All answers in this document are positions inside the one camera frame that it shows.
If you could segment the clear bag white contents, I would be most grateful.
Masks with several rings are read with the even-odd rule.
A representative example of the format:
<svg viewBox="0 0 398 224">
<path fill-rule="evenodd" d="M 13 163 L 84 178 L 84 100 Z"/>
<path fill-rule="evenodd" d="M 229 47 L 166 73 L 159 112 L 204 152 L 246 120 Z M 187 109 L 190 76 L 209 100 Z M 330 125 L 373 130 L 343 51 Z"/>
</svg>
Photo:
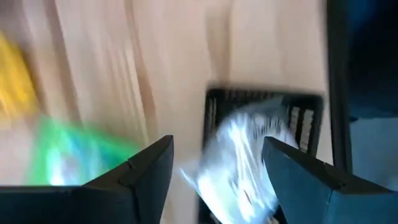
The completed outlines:
<svg viewBox="0 0 398 224">
<path fill-rule="evenodd" d="M 222 224 L 263 224 L 277 210 L 262 148 L 266 137 L 298 146 L 287 122 L 281 97 L 243 106 L 221 122 L 199 160 L 181 166 Z"/>
</svg>

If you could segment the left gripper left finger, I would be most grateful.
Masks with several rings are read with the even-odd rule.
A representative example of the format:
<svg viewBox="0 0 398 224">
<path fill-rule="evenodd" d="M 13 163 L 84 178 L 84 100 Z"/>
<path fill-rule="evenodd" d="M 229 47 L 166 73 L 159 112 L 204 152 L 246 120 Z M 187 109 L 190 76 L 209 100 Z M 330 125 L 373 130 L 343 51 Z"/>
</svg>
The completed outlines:
<svg viewBox="0 0 398 224">
<path fill-rule="evenodd" d="M 159 224 L 173 163 L 166 135 L 82 186 L 2 186 L 0 224 Z"/>
</svg>

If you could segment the black plastic basket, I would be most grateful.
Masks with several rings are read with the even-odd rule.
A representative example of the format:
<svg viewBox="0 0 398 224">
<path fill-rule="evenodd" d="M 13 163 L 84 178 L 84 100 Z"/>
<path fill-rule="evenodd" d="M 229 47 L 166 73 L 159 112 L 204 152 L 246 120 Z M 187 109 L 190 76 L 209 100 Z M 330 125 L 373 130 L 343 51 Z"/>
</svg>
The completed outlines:
<svg viewBox="0 0 398 224">
<path fill-rule="evenodd" d="M 287 108 L 287 125 L 298 145 L 296 149 L 316 158 L 323 115 L 323 98 L 314 94 L 282 93 L 265 90 L 222 88 L 208 90 L 205 101 L 203 152 L 207 140 L 209 140 L 210 136 L 219 128 L 221 122 L 231 113 L 251 103 L 259 103 L 277 97 L 282 98 L 282 104 Z M 212 224 L 215 221 L 219 221 L 200 196 L 199 198 L 199 222 Z M 279 205 L 279 200 L 277 210 L 263 224 L 271 220 L 288 224 Z"/>
</svg>

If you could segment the black aluminium table frame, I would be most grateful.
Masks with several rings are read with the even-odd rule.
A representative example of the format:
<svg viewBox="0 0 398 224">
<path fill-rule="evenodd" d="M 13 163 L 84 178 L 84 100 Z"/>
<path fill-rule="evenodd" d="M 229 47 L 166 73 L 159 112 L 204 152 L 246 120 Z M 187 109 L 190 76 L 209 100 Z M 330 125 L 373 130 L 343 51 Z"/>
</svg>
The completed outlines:
<svg viewBox="0 0 398 224">
<path fill-rule="evenodd" d="M 352 173 L 348 114 L 349 32 L 345 0 L 326 0 L 325 29 L 333 163 Z"/>
</svg>

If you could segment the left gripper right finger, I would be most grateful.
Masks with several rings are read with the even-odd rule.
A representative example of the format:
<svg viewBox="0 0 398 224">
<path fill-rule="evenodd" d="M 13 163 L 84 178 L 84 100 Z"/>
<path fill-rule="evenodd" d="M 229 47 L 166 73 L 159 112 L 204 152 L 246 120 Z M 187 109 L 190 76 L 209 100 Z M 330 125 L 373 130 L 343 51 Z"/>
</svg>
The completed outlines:
<svg viewBox="0 0 398 224">
<path fill-rule="evenodd" d="M 262 158 L 288 224 L 398 224 L 398 192 L 272 137 Z"/>
</svg>

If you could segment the green plastic basket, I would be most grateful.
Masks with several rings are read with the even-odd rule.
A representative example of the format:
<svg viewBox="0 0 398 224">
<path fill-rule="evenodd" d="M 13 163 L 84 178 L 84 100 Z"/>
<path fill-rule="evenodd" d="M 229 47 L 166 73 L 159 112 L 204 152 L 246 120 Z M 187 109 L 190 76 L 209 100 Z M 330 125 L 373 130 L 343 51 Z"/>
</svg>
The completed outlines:
<svg viewBox="0 0 398 224">
<path fill-rule="evenodd" d="M 26 183 L 83 185 L 138 152 L 134 142 L 42 116 L 35 130 Z"/>
</svg>

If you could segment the yellow plastic basket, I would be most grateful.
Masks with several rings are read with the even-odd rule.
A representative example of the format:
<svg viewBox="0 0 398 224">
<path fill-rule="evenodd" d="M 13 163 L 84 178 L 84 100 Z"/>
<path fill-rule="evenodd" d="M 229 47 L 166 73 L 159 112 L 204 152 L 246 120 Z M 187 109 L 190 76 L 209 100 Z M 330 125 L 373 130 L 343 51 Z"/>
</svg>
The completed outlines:
<svg viewBox="0 0 398 224">
<path fill-rule="evenodd" d="M 0 31 L 0 126 L 39 108 L 30 71 L 19 47 Z"/>
</svg>

